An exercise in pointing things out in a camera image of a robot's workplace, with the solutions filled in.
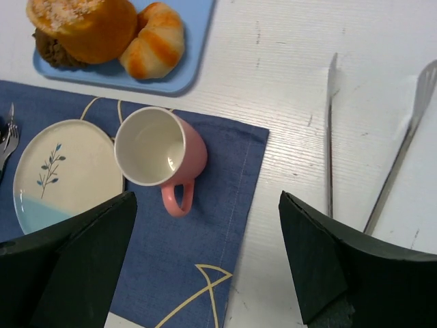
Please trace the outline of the metal serving tongs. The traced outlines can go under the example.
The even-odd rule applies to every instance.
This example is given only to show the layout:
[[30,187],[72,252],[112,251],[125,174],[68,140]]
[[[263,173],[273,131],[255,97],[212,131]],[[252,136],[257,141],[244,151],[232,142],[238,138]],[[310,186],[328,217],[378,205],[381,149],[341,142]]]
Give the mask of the metal serving tongs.
[[[332,111],[333,99],[337,94],[335,82],[337,77],[337,58],[338,54],[334,53],[330,61],[326,86],[326,106],[325,106],[325,136],[324,136],[324,153],[325,153],[325,196],[326,212],[330,218],[334,217],[334,189],[333,189],[333,134],[332,134]],[[406,131],[402,142],[398,148],[390,170],[384,179],[382,188],[372,207],[369,217],[366,221],[363,233],[366,235],[373,234],[379,218],[384,210],[386,201],[395,184],[397,175],[404,162],[408,149],[419,128],[419,124],[429,108],[436,89],[436,61],[431,61],[422,69],[417,78],[416,90],[414,95],[414,106],[412,113],[407,121]]]

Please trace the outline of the orange sugared muffin bread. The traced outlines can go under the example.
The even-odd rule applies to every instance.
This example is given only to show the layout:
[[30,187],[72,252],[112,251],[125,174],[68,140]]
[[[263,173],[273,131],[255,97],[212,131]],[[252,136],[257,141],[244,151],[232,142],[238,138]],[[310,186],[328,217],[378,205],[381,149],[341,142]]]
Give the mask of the orange sugared muffin bread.
[[137,30],[130,1],[28,1],[26,13],[37,29],[87,64],[118,58]]

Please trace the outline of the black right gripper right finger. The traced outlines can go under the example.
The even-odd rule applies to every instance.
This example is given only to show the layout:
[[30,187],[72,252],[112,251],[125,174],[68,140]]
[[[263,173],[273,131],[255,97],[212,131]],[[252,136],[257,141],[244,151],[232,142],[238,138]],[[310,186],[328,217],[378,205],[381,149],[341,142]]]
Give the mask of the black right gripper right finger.
[[434,254],[367,236],[287,192],[279,214],[306,326],[436,326]]

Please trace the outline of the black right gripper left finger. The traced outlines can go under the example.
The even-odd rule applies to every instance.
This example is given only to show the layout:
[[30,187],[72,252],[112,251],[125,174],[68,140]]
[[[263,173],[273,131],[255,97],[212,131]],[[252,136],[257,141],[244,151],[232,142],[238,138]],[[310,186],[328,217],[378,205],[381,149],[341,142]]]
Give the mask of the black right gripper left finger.
[[137,214],[124,192],[1,243],[2,327],[103,327]]

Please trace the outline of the brown chocolate bread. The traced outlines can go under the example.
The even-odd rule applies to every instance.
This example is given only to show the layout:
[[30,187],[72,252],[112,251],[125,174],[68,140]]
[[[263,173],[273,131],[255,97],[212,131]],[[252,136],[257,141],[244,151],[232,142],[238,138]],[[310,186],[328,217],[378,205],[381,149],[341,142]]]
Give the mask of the brown chocolate bread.
[[40,57],[54,68],[85,68],[85,62],[75,59],[55,38],[50,37],[38,28],[32,34],[36,50]]

